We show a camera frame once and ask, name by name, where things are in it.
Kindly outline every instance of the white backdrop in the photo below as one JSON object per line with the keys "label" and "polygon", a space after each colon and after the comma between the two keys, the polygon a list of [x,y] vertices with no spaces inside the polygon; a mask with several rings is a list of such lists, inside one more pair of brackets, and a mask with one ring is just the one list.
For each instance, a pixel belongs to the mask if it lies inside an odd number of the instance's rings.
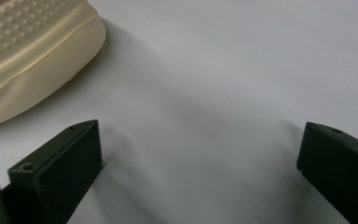
{"label": "white backdrop", "polygon": [[90,0],[102,51],[0,125],[7,169],[100,121],[70,223],[348,223],[296,169],[306,121],[358,137],[358,1]]}

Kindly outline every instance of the black plastic piece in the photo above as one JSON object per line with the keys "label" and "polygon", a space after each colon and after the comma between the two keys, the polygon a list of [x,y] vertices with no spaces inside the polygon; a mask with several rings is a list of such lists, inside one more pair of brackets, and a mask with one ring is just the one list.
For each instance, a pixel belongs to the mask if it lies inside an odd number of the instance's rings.
{"label": "black plastic piece", "polygon": [[309,122],[297,168],[342,216],[358,223],[358,139]]}
{"label": "black plastic piece", "polygon": [[8,170],[0,224],[66,223],[102,168],[98,121],[65,129]]}

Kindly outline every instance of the white surface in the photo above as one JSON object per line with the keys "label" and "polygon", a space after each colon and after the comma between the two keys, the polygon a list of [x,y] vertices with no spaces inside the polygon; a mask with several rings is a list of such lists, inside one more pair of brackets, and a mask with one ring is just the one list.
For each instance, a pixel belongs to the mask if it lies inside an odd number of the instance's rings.
{"label": "white surface", "polygon": [[70,223],[347,223],[296,169],[307,120],[358,137],[358,1],[90,1],[103,50],[0,125],[14,162],[98,119]]}

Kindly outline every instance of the hole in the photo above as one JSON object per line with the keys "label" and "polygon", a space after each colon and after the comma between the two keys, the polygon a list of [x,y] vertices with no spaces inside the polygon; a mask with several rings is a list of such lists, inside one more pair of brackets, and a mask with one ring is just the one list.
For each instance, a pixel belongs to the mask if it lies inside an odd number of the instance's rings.
{"label": "hole", "polygon": [[34,169],[34,165],[32,163],[25,163],[20,167],[20,169],[24,171],[31,171],[32,169]]}
{"label": "hole", "polygon": [[333,131],[333,133],[342,133],[342,131],[337,130],[337,129],[332,129],[331,131]]}

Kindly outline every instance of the screw hole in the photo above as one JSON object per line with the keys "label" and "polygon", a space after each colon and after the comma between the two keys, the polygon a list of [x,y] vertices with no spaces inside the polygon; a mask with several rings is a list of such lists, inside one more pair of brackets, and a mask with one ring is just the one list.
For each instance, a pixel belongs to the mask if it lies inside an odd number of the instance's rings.
{"label": "screw hole", "polygon": [[20,168],[24,171],[31,171],[34,169],[34,165],[32,163],[25,163]]}
{"label": "screw hole", "polygon": [[331,131],[333,131],[334,133],[342,133],[342,131],[337,130],[337,129],[332,129]]}

